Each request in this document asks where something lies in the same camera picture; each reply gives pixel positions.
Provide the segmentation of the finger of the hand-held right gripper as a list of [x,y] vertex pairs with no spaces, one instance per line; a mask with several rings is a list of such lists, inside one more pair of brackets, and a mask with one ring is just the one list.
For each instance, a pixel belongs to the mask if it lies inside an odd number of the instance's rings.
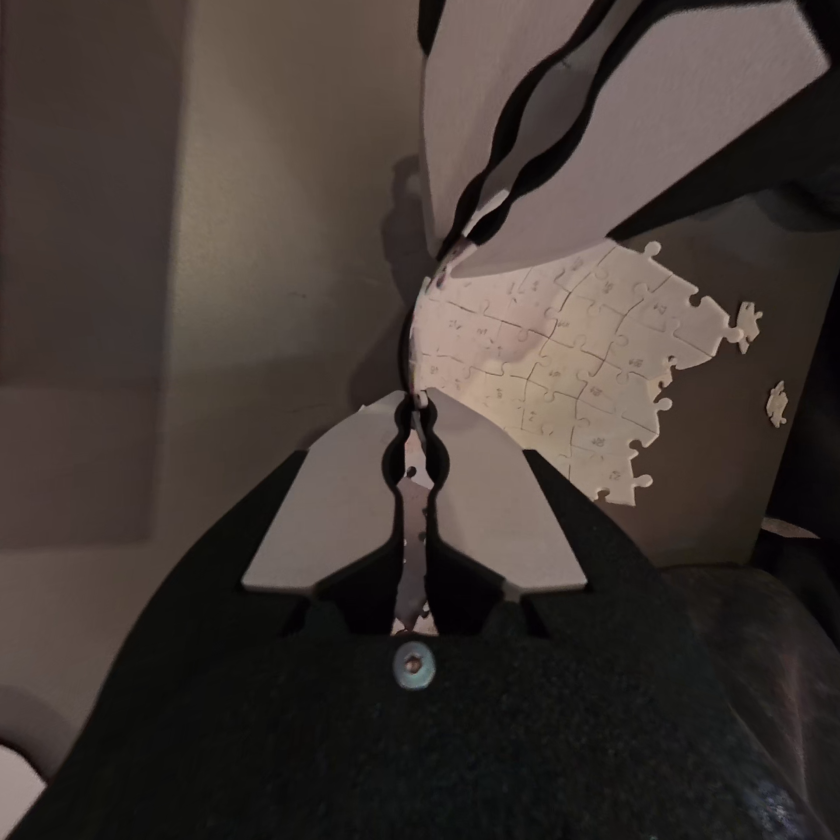
[[646,2],[615,37],[566,133],[472,229],[461,279],[568,256],[820,79],[836,26],[805,2]]
[[421,183],[434,256],[473,212],[471,198],[458,205],[490,162],[509,97],[584,16],[583,1],[421,2]]

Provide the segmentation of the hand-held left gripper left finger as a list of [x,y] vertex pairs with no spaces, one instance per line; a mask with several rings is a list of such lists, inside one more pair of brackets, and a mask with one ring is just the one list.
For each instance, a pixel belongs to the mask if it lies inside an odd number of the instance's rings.
[[394,391],[322,434],[243,578],[251,592],[315,595],[373,567],[385,593],[403,573],[404,443],[413,402]]

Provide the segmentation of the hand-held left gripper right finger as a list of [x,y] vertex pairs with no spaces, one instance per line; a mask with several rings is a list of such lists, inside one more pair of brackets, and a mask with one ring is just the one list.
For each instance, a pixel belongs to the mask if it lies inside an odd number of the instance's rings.
[[511,598],[582,591],[585,573],[522,447],[438,389],[427,390],[427,408],[427,454],[443,449],[434,514],[444,547],[500,578]]

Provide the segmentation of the partly built white puzzle ball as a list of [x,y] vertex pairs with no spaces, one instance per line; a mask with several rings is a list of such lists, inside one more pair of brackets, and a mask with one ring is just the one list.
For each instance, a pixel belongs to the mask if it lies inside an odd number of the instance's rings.
[[673,370],[750,339],[711,297],[641,251],[606,239],[539,266],[458,279],[455,259],[424,280],[400,336],[405,384],[477,410],[596,501],[633,508],[653,484],[634,444],[660,436]]

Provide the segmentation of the person's dark clothing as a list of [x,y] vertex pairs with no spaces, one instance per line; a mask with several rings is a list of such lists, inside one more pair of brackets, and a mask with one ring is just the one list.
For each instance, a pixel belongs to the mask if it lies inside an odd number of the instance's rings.
[[686,602],[731,708],[796,802],[788,837],[838,838],[838,284],[747,566],[664,572]]

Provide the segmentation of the white flat base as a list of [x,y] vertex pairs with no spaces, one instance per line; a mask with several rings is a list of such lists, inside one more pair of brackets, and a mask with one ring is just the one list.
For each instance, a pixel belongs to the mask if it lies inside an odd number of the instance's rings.
[[26,757],[1,744],[1,838],[14,830],[45,788],[45,780]]

